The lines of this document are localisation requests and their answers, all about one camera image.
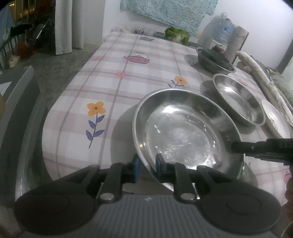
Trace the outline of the large steel bowl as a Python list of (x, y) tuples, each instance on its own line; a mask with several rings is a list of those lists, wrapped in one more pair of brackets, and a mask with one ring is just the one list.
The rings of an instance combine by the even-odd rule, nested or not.
[(152, 176), (155, 157), (188, 169), (207, 166), (238, 179), (243, 154), (231, 151), (241, 135), (230, 116), (209, 98), (184, 89), (159, 89), (137, 104), (132, 118), (137, 154)]

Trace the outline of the medium steel bowl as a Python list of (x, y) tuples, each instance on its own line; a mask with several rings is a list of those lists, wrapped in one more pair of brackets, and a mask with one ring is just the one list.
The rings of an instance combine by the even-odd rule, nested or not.
[(231, 76), (215, 74), (213, 84), (228, 111), (243, 125), (261, 126), (264, 110), (253, 94)]

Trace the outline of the white rolled towel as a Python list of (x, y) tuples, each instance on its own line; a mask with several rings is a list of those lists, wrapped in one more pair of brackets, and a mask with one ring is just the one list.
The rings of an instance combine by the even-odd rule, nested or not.
[(291, 110), (285, 103), (284, 98), (279, 93), (278, 88), (268, 78), (261, 66), (251, 56), (243, 51), (237, 51), (236, 55), (246, 66), (250, 67), (252, 74), (256, 76), (256, 79), (259, 79), (259, 81), (262, 82), (267, 92), (269, 93), (268, 98), (273, 100), (273, 105), (281, 110), (281, 114), (284, 116), (285, 120), (292, 126)]

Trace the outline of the small steel bowl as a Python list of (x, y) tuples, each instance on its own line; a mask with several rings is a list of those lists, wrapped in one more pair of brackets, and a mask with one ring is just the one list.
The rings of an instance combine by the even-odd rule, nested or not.
[(203, 47), (197, 47), (196, 51), (199, 64), (208, 72), (224, 75), (236, 72), (229, 60), (220, 53)]

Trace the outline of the red cabbage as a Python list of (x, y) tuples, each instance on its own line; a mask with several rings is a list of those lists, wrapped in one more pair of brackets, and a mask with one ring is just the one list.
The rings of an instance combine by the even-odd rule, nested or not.
[(225, 50), (222, 48), (222, 45), (214, 45), (212, 50), (220, 53), (221, 55), (225, 55)]

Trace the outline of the rolled beige mat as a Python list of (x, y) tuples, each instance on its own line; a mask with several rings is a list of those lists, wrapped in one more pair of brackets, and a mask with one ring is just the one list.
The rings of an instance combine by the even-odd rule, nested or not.
[(248, 35), (249, 32), (241, 26), (237, 26), (234, 28), (227, 48), (225, 50), (225, 57), (229, 60), (231, 64), (234, 63), (237, 57), (236, 52), (242, 49)]

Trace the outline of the white water dispenser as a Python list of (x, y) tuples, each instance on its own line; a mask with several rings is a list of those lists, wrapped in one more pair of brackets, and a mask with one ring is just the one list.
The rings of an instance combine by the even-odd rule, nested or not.
[(204, 47), (208, 49), (211, 49), (216, 45), (219, 46), (221, 49), (224, 49), (224, 50), (227, 49), (227, 45), (221, 44), (218, 41), (213, 40), (212, 38), (207, 38), (206, 41), (204, 42)]

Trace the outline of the blue water jug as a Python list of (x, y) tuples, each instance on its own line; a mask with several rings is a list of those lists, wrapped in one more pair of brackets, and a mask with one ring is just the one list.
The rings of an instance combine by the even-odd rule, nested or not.
[(217, 23), (213, 39), (221, 44), (227, 44), (234, 30), (234, 24), (229, 18), (221, 18)]

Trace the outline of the green lettuce head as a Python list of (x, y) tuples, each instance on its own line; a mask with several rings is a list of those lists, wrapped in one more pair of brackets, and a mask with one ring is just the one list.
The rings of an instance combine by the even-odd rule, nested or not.
[(190, 34), (185, 30), (176, 27), (169, 27), (165, 30), (165, 40), (173, 41), (185, 46), (190, 45)]

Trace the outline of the white curtain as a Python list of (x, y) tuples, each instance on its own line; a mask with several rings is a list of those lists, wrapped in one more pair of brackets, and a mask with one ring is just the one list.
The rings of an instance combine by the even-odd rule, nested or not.
[(64, 55), (84, 44), (100, 45), (105, 1), (55, 1), (55, 54)]

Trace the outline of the blue patterned wall cloth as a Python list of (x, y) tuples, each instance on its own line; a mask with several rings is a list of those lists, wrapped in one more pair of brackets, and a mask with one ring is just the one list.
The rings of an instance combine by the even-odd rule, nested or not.
[(217, 0), (126, 0), (120, 9), (177, 27), (195, 35), (206, 15), (213, 15)]

